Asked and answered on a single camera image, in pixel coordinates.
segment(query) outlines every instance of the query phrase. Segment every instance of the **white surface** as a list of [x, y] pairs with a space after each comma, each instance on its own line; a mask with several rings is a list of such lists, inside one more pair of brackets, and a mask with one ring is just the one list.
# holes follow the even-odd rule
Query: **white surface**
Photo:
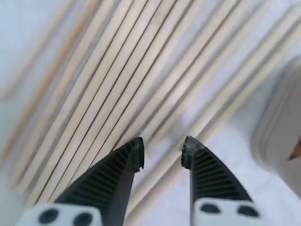
[[100, 211], [95, 207], [68, 205], [60, 203], [40, 203], [28, 209], [20, 218], [16, 226], [43, 226], [39, 221], [40, 215], [47, 210], [58, 211], [56, 219], [51, 226], [73, 226], [76, 217], [83, 213], [91, 215], [92, 220], [89, 226], [103, 226]]
[[[5, 85], [8, 76], [22, 57], [26, 56], [26, 48], [34, 42], [34, 38], [51, 18], [59, 0], [2, 0], [0, 1], [0, 87]], [[208, 1], [208, 8], [216, 5], [219, 0]], [[214, 94], [232, 75], [247, 57], [268, 29], [280, 18], [283, 12], [297, 0], [275, 0], [263, 22], [250, 35], [237, 54], [221, 69], [218, 75], [200, 96]], [[40, 60], [37, 69], [18, 90], [17, 94], [7, 102], [0, 103], [0, 146], [7, 139], [12, 127], [22, 113], [26, 100], [30, 97], [33, 87], [37, 84], [40, 72], [51, 62], [51, 56], [59, 46], [63, 32], [48, 49], [49, 54]], [[291, 56], [301, 53], [301, 46], [296, 47]], [[273, 222], [272, 225], [300, 225], [299, 210], [301, 202], [297, 196], [276, 175], [265, 172], [252, 160], [250, 139], [265, 104], [271, 94], [278, 71], [267, 80], [262, 88], [244, 104], [232, 120], [212, 139], [209, 148], [234, 172], [263, 214]], [[137, 181], [150, 171], [137, 176]], [[0, 174], [0, 225], [13, 225], [22, 212], [21, 197], [5, 189], [8, 174], [2, 170]], [[189, 225], [190, 220], [189, 173], [185, 171], [178, 182], [160, 199], [156, 206], [140, 222], [139, 225]]]

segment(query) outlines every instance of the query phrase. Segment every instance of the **wooden dowel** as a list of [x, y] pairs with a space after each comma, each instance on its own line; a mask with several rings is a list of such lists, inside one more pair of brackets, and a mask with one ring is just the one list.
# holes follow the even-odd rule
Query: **wooden dowel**
[[[114, 85], [112, 91], [106, 98], [100, 112], [98, 113], [97, 118], [94, 120], [91, 128], [88, 131], [88, 134], [80, 144], [72, 160], [71, 159], [70, 159], [71, 161], [66, 160], [64, 158], [65, 153], [61, 157], [60, 162], [58, 164], [60, 164], [61, 161], [64, 161], [66, 171], [64, 172], [62, 178], [60, 179], [60, 182], [57, 184], [53, 194], [51, 195], [51, 198], [49, 199], [50, 202], [52, 202], [67, 187], [77, 167], [81, 163], [81, 160], [85, 157], [87, 151], [89, 150], [92, 141], [97, 136], [97, 134], [95, 134], [94, 135], [95, 137], [92, 136], [93, 139], [90, 139], [91, 131], [95, 129], [95, 132], [98, 132], [102, 127], [104, 120], [106, 120], [107, 117], [109, 116], [111, 110], [113, 109], [115, 103], [118, 101], [118, 98], [121, 96], [122, 91], [126, 87], [127, 83], [131, 79], [132, 74], [135, 72], [135, 69], [137, 68], [139, 62], [141, 61], [144, 54], [146, 53], [148, 47], [150, 46], [152, 40], [154, 39], [156, 33], [158, 32], [160, 26], [164, 22], [165, 17], [167, 16], [170, 8], [173, 6], [175, 2], [176, 0], [164, 0], [161, 2], [154, 16], [152, 17], [150, 24], [147, 26], [145, 32], [143, 33], [143, 36], [140, 38], [137, 46], [135, 47], [133, 53], [131, 54], [131, 57], [129, 58], [124, 69], [122, 70], [116, 84]], [[56, 175], [57, 169], [58, 167], [56, 167], [52, 176]]]
[[[257, 90], [257, 88], [262, 84], [262, 82], [273, 72], [274, 68], [281, 63], [281, 61], [286, 57], [288, 51], [300, 40], [301, 34], [301, 24], [295, 28], [293, 32], [289, 34], [286, 40], [277, 48], [278, 51], [268, 59], [268, 61], [262, 66], [262, 68], [257, 72], [254, 78], [246, 85], [246, 87], [237, 95], [235, 100], [229, 105], [229, 107], [220, 115], [220, 117], [215, 121], [211, 128], [205, 133], [205, 135], [200, 139], [204, 144], [218, 131], [218, 129], [223, 126], [228, 119], [241, 107], [241, 105]], [[190, 130], [190, 135], [196, 137], [201, 130], [199, 130], [198, 122]], [[161, 180], [160, 184], [156, 184], [160, 178], [163, 177], [165, 172], [173, 165], [181, 165], [181, 146], [183, 145], [183, 140], [173, 149], [167, 157], [155, 168], [154, 172], [148, 177], [148, 179], [143, 183], [143, 185], [134, 193], [130, 200], [129, 205], [133, 205], [131, 208], [133, 211], [129, 212], [128, 217], [125, 220], [126, 225], [135, 225], [137, 220], [143, 217], [147, 210], [155, 203], [158, 198], [165, 192], [165, 188], [170, 187], [174, 184], [177, 175], [180, 173], [179, 168], [177, 171], [171, 175], [171, 177]]]
[[[74, 54], [72, 55], [62, 75], [62, 79], [60, 80], [60, 83], [58, 84], [57, 88], [54, 90], [54, 93], [52, 94], [51, 99], [46, 106], [46, 109], [43, 111], [42, 117], [40, 118], [39, 123], [37, 124], [31, 136], [31, 139], [29, 140], [27, 146], [25, 147], [24, 154], [22, 158], [20, 158], [19, 164], [16, 166], [14, 177], [12, 178], [14, 182], [16, 182], [22, 176], [22, 173], [25, 170], [26, 165], [30, 161], [31, 156], [34, 154], [35, 150], [39, 148], [38, 146], [39, 140], [42, 138], [41, 136], [43, 135], [43, 132], [47, 129], [49, 119], [51, 119], [54, 116], [57, 105], [61, 101], [62, 96], [64, 95], [66, 89], [70, 86], [72, 78], [76, 73], [76, 70], [78, 69], [78, 65], [80, 64], [81, 60], [84, 58], [85, 54], [89, 50], [91, 43], [93, 42], [104, 20], [106, 19], [110, 9], [113, 6], [113, 3], [114, 3], [113, 1], [102, 2], [93, 20], [91, 21], [91, 24], [89, 25], [85, 34], [80, 40], [79, 45], [77, 46]], [[92, 11], [93, 8], [97, 6], [97, 1], [94, 0], [92, 2], [87, 2], [86, 4], [87, 5], [85, 7], [87, 9], [83, 9], [83, 12], [86, 13], [85, 16], [88, 18], [88, 15], [93, 12]], [[74, 103], [77, 97], [78, 97], [77, 95], [72, 95], [72, 94], [69, 95], [66, 104], [68, 106], [73, 106], [72, 103]], [[25, 175], [22, 177], [22, 180], [20, 181], [20, 185], [17, 187], [19, 193], [24, 192], [25, 189], [28, 188], [28, 186], [30, 185], [32, 178], [37, 173], [38, 168], [42, 164], [47, 153], [49, 152], [50, 146], [52, 142], [55, 140], [55, 136], [58, 130], [60, 129], [62, 122], [64, 122], [64, 120], [66, 120], [66, 117], [68, 117], [70, 108], [66, 109], [65, 105], [60, 111], [60, 113], [58, 114], [58, 116], [56, 117], [51, 129], [46, 134], [43, 143], [40, 146], [41, 148], [34, 156], [31, 165], [27, 169]]]
[[[217, 46], [220, 44], [221, 40], [229, 34], [229, 27], [239, 20], [246, 13], [246, 9], [253, 4], [251, 1], [242, 0], [231, 13], [230, 11], [233, 9], [235, 3], [236, 1], [233, 0], [224, 1], [218, 6], [218, 9], [211, 16], [211, 19], [207, 22], [204, 29], [198, 35], [180, 62], [156, 90], [155, 94], [152, 95], [151, 99], [135, 118], [134, 122], [130, 125], [129, 129], [126, 131], [117, 146], [124, 144], [126, 141], [138, 134], [143, 137], [144, 143], [147, 143], [147, 140], [150, 137], [147, 130], [150, 130], [149, 127], [156, 128], [158, 125], [155, 123], [155, 125], [149, 125], [146, 127], [145, 122], [148, 121], [148, 118], [151, 117], [154, 110], [159, 107], [161, 100], [168, 97], [167, 94], [177, 82], [177, 87], [180, 87], [180, 89], [177, 88], [176, 91], [173, 91], [173, 93], [176, 94], [172, 95], [171, 98], [173, 98], [174, 101], [177, 101], [179, 97], [181, 97], [187, 89], [187, 86], [191, 84], [191, 82], [198, 76], [199, 71], [206, 65], [207, 60], [210, 59], [214, 52], [217, 51]], [[230, 13], [229, 17], [223, 22], [228, 13]], [[185, 73], [191, 65], [197, 65], [197, 67], [193, 68], [194, 72], [187, 73], [182, 80], [179, 81], [183, 73]], [[161, 108], [166, 109], [165, 112], [168, 112], [172, 107], [172, 101], [169, 99], [161, 106]]]
[[[71, 51], [73, 44], [75, 43], [76, 39], [79, 37], [80, 33], [82, 32], [84, 26], [87, 24], [89, 19], [91, 18], [91, 14], [93, 13], [95, 7], [97, 6], [99, 0], [89, 0], [85, 2], [82, 11], [79, 14], [79, 17], [77, 18], [77, 21], [74, 24], [74, 27], [71, 29], [70, 33], [68, 34], [68, 37], [62, 44], [62, 48], [59, 51], [58, 55], [59, 57], [56, 57], [53, 62], [53, 66], [50, 67], [50, 70], [46, 72], [45, 77], [50, 77], [52, 74], [55, 74], [57, 70], [61, 67], [62, 62], [66, 59], [69, 52]], [[47, 109], [50, 108], [50, 113], [53, 112], [53, 109], [55, 109], [57, 103], [61, 99], [61, 96], [64, 94], [67, 87], [63, 87], [63, 83], [60, 82], [58, 88], [55, 90], [53, 96], [55, 98], [51, 99], [48, 103]], [[29, 164], [29, 161], [32, 159], [36, 148], [38, 141], [46, 129], [49, 119], [51, 118], [52, 114], [49, 114], [49, 112], [45, 112], [44, 115], [42, 115], [41, 120], [39, 120], [37, 127], [34, 129], [33, 135], [31, 136], [28, 144], [26, 145], [26, 148], [24, 150], [24, 153], [20, 156], [15, 169], [13, 171], [13, 174], [10, 179], [10, 183], [8, 187], [10, 189], [14, 188], [19, 180], [21, 179], [22, 175], [24, 174], [24, 170], [26, 169], [26, 166]]]
[[[117, 57], [115, 58], [114, 62], [110, 66], [109, 62], [106, 62], [106, 56], [103, 59], [104, 64], [100, 64], [100, 66], [97, 69], [96, 76], [101, 76], [102, 74], [106, 73], [106, 76], [100, 85], [99, 89], [95, 92], [91, 93], [91, 96], [94, 96], [94, 98], [91, 98], [92, 102], [90, 106], [88, 107], [84, 117], [81, 121], [79, 121], [79, 126], [77, 127], [71, 141], [69, 142], [65, 152], [63, 153], [59, 163], [57, 164], [51, 178], [49, 179], [46, 187], [44, 188], [44, 191], [41, 195], [41, 199], [48, 200], [53, 193], [55, 187], [59, 183], [61, 177], [63, 176], [64, 172], [66, 171], [67, 166], [69, 165], [70, 161], [72, 160], [74, 154], [77, 152], [77, 149], [79, 146], [80, 148], [83, 148], [84, 151], [87, 151], [94, 141], [95, 137], [97, 136], [100, 128], [103, 125], [103, 122], [105, 122], [106, 118], [104, 118], [102, 115], [99, 114], [99, 111], [103, 108], [102, 105], [105, 101], [107, 101], [107, 96], [110, 93], [111, 88], [114, 86], [114, 83], [116, 82], [116, 79], [118, 79], [118, 75], [122, 71], [123, 67], [127, 63], [128, 58], [131, 56], [131, 53], [133, 49], [135, 48], [137, 42], [139, 41], [140, 37], [142, 36], [144, 30], [146, 29], [151, 17], [155, 13], [159, 3], [161, 0], [153, 0], [149, 1], [145, 4], [143, 1], [139, 1], [139, 8], [135, 9], [135, 12], [137, 12], [137, 21], [133, 20], [127, 20], [125, 19], [126, 23], [122, 24], [124, 25], [130, 25], [133, 26], [132, 29], [128, 29], [128, 37], [126, 38], [127, 33], [122, 32], [123, 35], [125, 35], [126, 41], [124, 42], [123, 46], [119, 50], [119, 53], [117, 53]], [[112, 47], [117, 48], [118, 46], [114, 43], [112, 43]], [[108, 54], [112, 55], [112, 51], [110, 49], [108, 50]]]
[[135, 112], [135, 110], [137, 109], [137, 107], [139, 106], [139, 104], [141, 103], [143, 98], [145, 97], [145, 95], [148, 93], [148, 91], [151, 88], [154, 81], [158, 78], [160, 71], [164, 67], [167, 60], [169, 59], [170, 54], [172, 53], [175, 46], [179, 42], [183, 33], [187, 30], [187, 28], [193, 21], [193, 18], [198, 13], [203, 2], [204, 2], [203, 0], [195, 0], [190, 5], [188, 11], [186, 11], [183, 19], [177, 26], [177, 28], [174, 31], [174, 33], [172, 34], [171, 38], [168, 40], [168, 43], [165, 45], [163, 51], [158, 56], [154, 65], [151, 67], [150, 71], [148, 72], [147, 76], [144, 78], [142, 84], [140, 86], [138, 84], [137, 86], [134, 86], [134, 87], [132, 87], [131, 85], [129, 85], [127, 87], [128, 90], [136, 90], [137, 87], [139, 87], [139, 89], [137, 90], [133, 99], [130, 100], [129, 105], [124, 106], [124, 108], [126, 107], [126, 110], [125, 110], [125, 112], [123, 112], [121, 118], [118, 121], [118, 123], [120, 123], [119, 126], [117, 126], [113, 129], [109, 138], [106, 140], [110, 131], [114, 127], [114, 124], [115, 124], [114, 122], [116, 122], [118, 120], [118, 118], [120, 117], [120, 111], [115, 112], [119, 115], [117, 118], [115, 117], [114, 114], [111, 113], [108, 120], [106, 121], [105, 125], [103, 126], [102, 130], [98, 134], [96, 140], [92, 144], [89, 152], [87, 153], [84, 160], [82, 161], [79, 168], [77, 169], [71, 182], [74, 181], [76, 178], [78, 178], [80, 175], [82, 175], [82, 173], [84, 173], [89, 168], [89, 166], [91, 166], [91, 164], [93, 165], [94, 162], [98, 162], [100, 159], [105, 157], [111, 151], [111, 149], [113, 148], [117, 139], [121, 135], [120, 133], [125, 129], [125, 127], [129, 123], [133, 113]]
[[[248, 36], [252, 28], [255, 27], [255, 25], [258, 23], [258, 21], [262, 18], [268, 7], [270, 6], [271, 2], [273, 0], [267, 0], [261, 7], [258, 8], [258, 10], [253, 14], [251, 19], [249, 19], [242, 29], [233, 37], [229, 44], [226, 45], [225, 49], [220, 53], [220, 55], [214, 60], [212, 66], [210, 66], [200, 77], [200, 79], [194, 84], [194, 86], [191, 88], [186, 96], [182, 98], [181, 102], [178, 104], [176, 109], [170, 113], [171, 107], [168, 107], [168, 104], [171, 106], [175, 105], [175, 98], [177, 100], [180, 98], [178, 97], [178, 93], [183, 94], [184, 92], [181, 90], [184, 89], [185, 83], [180, 84], [170, 95], [169, 99], [166, 101], [166, 108], [161, 107], [160, 110], [156, 113], [154, 118], [152, 119], [151, 123], [143, 130], [142, 134], [147, 137], [152, 137], [154, 132], [157, 130], [159, 125], [161, 123], [164, 123], [162, 127], [160, 127], [156, 134], [153, 136], [154, 140], [159, 140], [163, 137], [164, 134], [172, 127], [174, 123], [174, 119], [179, 118], [185, 109], [187, 109], [199, 96], [201, 90], [210, 82], [210, 80], [215, 76], [216, 73], [221, 69], [221, 67], [224, 65], [224, 63], [233, 56], [233, 54], [238, 49], [239, 45], [245, 40], [245, 38]], [[200, 68], [199, 65], [202, 65], [202, 62], [205, 61], [206, 58], [200, 58], [200, 61], [197, 62], [189, 71], [189, 73], [198, 73]]]
[[28, 74], [30, 68], [34, 65], [40, 53], [45, 49], [46, 45], [52, 39], [63, 20], [68, 15], [70, 9], [73, 7], [76, 0], [66, 0], [59, 9], [55, 16], [52, 16], [45, 25], [46, 29], [40, 34], [39, 38], [35, 41], [35, 46], [29, 49], [24, 56], [23, 61], [20, 63], [15, 75], [5, 85], [4, 90], [0, 95], [0, 100], [9, 98], [12, 92], [20, 85], [22, 80]]
[[[165, 22], [163, 23], [162, 27], [160, 28], [158, 34], [156, 35], [154, 41], [152, 42], [150, 48], [147, 50], [145, 56], [143, 57], [142, 61], [139, 63], [138, 68], [136, 69], [134, 75], [132, 76], [129, 84], [127, 85], [126, 89], [124, 90], [123, 95], [121, 96], [120, 100], [116, 103], [113, 111], [110, 113], [109, 118], [107, 119], [106, 123], [104, 124], [102, 130], [100, 131], [100, 134], [98, 137], [102, 137], [101, 134], [104, 132], [108, 132], [113, 127], [112, 125], [117, 122], [120, 113], [126, 108], [128, 102], [131, 100], [132, 96], [134, 95], [137, 87], [139, 87], [139, 84], [144, 79], [144, 76], [147, 76], [146, 73], [149, 70], [149, 68], [152, 65], [152, 62], [156, 59], [157, 55], [160, 53], [160, 50], [164, 46], [164, 43], [168, 39], [168, 36], [174, 29], [174, 27], [177, 24], [177, 21], [185, 11], [185, 8], [188, 4], [187, 0], [178, 0], [175, 6], [173, 7], [172, 11], [167, 16]], [[97, 152], [99, 151], [99, 148], [97, 149], [96, 145], [93, 145], [89, 152], [87, 153], [87, 156], [85, 156], [83, 162], [80, 164], [80, 168], [83, 167], [84, 169], [79, 169], [79, 172], [84, 172], [89, 167], [89, 164], [91, 163], [91, 158], [94, 158], [97, 155]]]
[[[54, 134], [56, 129], [59, 130], [63, 124], [62, 118], [64, 118], [65, 111], [70, 112], [77, 102], [77, 98], [80, 96], [81, 92], [83, 91], [83, 88], [86, 86], [87, 82], [90, 80], [91, 76], [93, 76], [95, 69], [98, 66], [98, 63], [101, 61], [102, 57], [104, 56], [107, 48], [110, 46], [110, 43], [112, 39], [114, 38], [119, 26], [121, 25], [125, 15], [128, 12], [128, 9], [130, 8], [133, 0], [123, 0], [119, 3], [117, 9], [113, 13], [113, 16], [108, 23], [108, 25], [105, 28], [105, 31], [103, 32], [100, 40], [98, 41], [97, 46], [95, 47], [92, 55], [90, 56], [89, 60], [87, 61], [83, 71], [79, 75], [79, 78], [77, 79], [74, 87], [72, 88], [67, 100], [65, 101], [65, 104], [63, 105], [58, 117], [56, 120], [58, 120], [58, 125], [54, 122], [52, 127], [50, 128], [50, 131], [53, 129]], [[86, 108], [81, 108], [83, 106], [83, 101], [80, 102], [78, 107], [76, 108], [74, 114], [78, 114], [79, 112], [86, 111]], [[61, 155], [63, 154], [66, 146], [68, 145], [74, 131], [76, 130], [78, 126], [78, 123], [76, 124], [74, 122], [74, 118], [72, 117], [65, 128], [63, 134], [61, 135], [61, 138], [59, 142], [57, 143], [53, 153], [50, 156], [49, 161], [47, 162], [44, 170], [42, 171], [42, 174], [40, 176], [40, 180], [33, 188], [33, 191], [31, 192], [29, 199], [27, 200], [26, 205], [32, 206], [39, 198], [41, 192], [43, 191], [43, 188], [45, 184], [47, 183], [49, 177], [51, 176], [57, 162], [59, 161]], [[49, 139], [47, 140], [47, 143], [44, 143], [41, 145], [40, 149], [43, 147], [43, 145], [50, 147], [53, 143], [53, 140]]]
[[[72, 7], [74, 4], [75, 0], [68, 0], [66, 2], [66, 5], [60, 10], [59, 16], [56, 17], [54, 21], [54, 26], [51, 26], [52, 29], [49, 30], [49, 35], [52, 36], [52, 33], [54, 33], [57, 29], [57, 26], [63, 21], [65, 15], [67, 15], [69, 9]], [[34, 48], [34, 51], [30, 53], [29, 57], [26, 57], [24, 62], [21, 64], [20, 69], [18, 69], [17, 75], [16, 75], [16, 81], [19, 80], [18, 78], [23, 77], [23, 74], [26, 73], [25, 71], [28, 70], [30, 65], [35, 61], [38, 52], [40, 52], [44, 46], [48, 43], [48, 34], [45, 35], [47, 38], [41, 38], [41, 42], [37, 45], [37, 47]], [[56, 65], [52, 65], [48, 71], [54, 71], [57, 67]], [[49, 74], [48, 77], [45, 77], [48, 75], [48, 73], [45, 73], [42, 76], [41, 82], [36, 88], [35, 94], [33, 98], [28, 102], [26, 105], [26, 109], [24, 110], [24, 113], [21, 116], [21, 119], [18, 121], [17, 125], [13, 129], [13, 132], [10, 134], [8, 140], [6, 141], [4, 147], [2, 148], [2, 152], [0, 154], [0, 165], [5, 161], [7, 156], [10, 154], [10, 152], [13, 150], [15, 144], [17, 143], [17, 140], [21, 137], [23, 131], [25, 130], [28, 122], [30, 121], [30, 118], [36, 111], [39, 103], [43, 99], [45, 93], [47, 92], [47, 89], [49, 85], [51, 84], [51, 81], [53, 80], [54, 76], [56, 75], [56, 71], [53, 74]], [[8, 95], [8, 92], [5, 91], [3, 94], [3, 98], [5, 98]]]

